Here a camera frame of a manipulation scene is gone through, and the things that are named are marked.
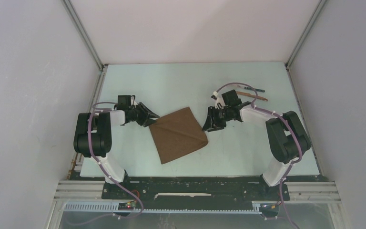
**brown stick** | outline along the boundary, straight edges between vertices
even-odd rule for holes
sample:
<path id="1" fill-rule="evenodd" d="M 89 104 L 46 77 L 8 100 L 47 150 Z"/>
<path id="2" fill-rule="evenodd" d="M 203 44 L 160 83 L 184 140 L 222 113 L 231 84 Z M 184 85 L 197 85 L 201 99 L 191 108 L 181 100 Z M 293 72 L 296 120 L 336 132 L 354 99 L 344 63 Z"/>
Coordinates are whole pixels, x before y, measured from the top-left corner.
<path id="1" fill-rule="evenodd" d="M 251 98 L 256 98 L 255 95 L 252 95 L 250 93 L 246 93 L 246 92 L 236 92 L 237 94 L 240 94 L 240 95 L 244 95 L 244 96 L 248 96 L 248 97 L 251 97 Z M 263 100 L 263 101 L 269 101 L 268 99 L 264 98 L 264 97 L 261 97 L 261 96 L 257 96 L 257 99 L 260 99 L 260 100 Z"/>

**cloth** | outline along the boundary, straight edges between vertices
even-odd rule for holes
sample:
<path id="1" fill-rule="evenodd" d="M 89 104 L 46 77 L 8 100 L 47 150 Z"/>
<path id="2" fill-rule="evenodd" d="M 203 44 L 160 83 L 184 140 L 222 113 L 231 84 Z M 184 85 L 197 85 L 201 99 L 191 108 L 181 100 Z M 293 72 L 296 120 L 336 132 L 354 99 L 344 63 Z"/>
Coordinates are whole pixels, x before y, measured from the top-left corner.
<path id="1" fill-rule="evenodd" d="M 189 107 L 165 115 L 149 126 L 161 164 L 199 150 L 208 144 Z"/>

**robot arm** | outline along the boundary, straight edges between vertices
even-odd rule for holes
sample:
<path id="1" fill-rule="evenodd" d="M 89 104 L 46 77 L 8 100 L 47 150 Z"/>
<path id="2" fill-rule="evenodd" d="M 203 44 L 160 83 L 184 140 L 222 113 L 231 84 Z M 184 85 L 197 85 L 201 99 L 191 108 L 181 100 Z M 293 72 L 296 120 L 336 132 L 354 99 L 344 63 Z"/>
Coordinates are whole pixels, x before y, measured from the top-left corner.
<path id="1" fill-rule="evenodd" d="M 95 161 L 91 156 L 88 143 L 87 131 L 90 115 L 91 113 L 78 115 L 73 147 L 77 153 L 82 153 L 86 159 Z M 143 103 L 136 103 L 135 95 L 119 95 L 114 109 L 100 112 L 93 118 L 91 130 L 93 153 L 98 158 L 100 165 L 117 182 L 124 181 L 125 170 L 117 163 L 113 154 L 107 154 L 112 148 L 112 126 L 137 122 L 137 124 L 147 127 L 156 122 L 152 118 L 159 118 L 159 116 Z M 106 182 L 113 183 L 106 176 L 105 179 Z"/>
<path id="2" fill-rule="evenodd" d="M 279 118 L 254 109 L 250 102 L 242 103 L 235 90 L 228 91 L 221 96 L 222 98 L 218 96 L 217 92 L 214 92 L 212 98 L 215 99 L 215 106 L 208 108 L 203 131 L 222 130 L 226 127 L 226 122 L 230 120 L 251 122 L 259 127 L 266 127 L 273 157 L 262 177 L 268 186 L 276 186 L 291 162 L 299 157 L 294 139 L 285 133 L 288 129 Z M 282 114 L 282 118 L 287 121 L 295 133 L 302 154 L 304 154 L 311 148 L 311 142 L 298 115 L 294 111 L 289 111 Z"/>

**white wall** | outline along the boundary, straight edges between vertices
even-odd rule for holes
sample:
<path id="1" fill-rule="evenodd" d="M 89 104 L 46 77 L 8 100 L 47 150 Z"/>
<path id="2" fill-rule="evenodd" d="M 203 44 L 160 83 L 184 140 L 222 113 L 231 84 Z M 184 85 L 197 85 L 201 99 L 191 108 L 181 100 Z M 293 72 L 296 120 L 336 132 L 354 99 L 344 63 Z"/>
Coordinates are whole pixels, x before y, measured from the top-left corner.
<path id="1" fill-rule="evenodd" d="M 321 165 L 366 228 L 366 1 L 329 1 L 292 77 Z"/>
<path id="2" fill-rule="evenodd" d="M 287 61 L 319 0 L 73 0 L 104 63 Z"/>
<path id="3" fill-rule="evenodd" d="M 60 0 L 0 0 L 0 229 L 43 227 L 97 72 Z"/>

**white table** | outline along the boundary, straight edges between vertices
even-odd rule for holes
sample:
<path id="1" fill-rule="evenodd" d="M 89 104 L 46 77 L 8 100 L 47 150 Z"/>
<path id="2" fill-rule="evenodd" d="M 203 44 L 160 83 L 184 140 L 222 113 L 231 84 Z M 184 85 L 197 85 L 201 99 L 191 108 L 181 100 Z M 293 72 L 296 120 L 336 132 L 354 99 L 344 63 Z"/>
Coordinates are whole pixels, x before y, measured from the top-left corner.
<path id="1" fill-rule="evenodd" d="M 296 111 L 297 102 L 282 62 L 247 63 L 173 63 L 109 65 L 100 102 L 117 102 L 120 94 L 134 94 L 156 114 L 163 116 L 189 106 L 201 126 L 210 98 L 220 86 L 229 82 L 247 83 L 265 89 L 257 101 L 259 107 L 283 113 Z M 222 90 L 235 89 L 234 86 Z M 239 96 L 242 101 L 250 98 Z M 130 176 L 257 176 L 264 172 L 272 157 L 267 132 L 251 123 L 228 122 L 225 130 L 206 133 L 206 147 L 161 165 L 149 128 L 136 123 L 112 129 L 111 154 Z M 318 175 L 312 150 L 290 175 Z M 102 177 L 103 173 L 91 160 L 85 159 L 81 177 Z"/>

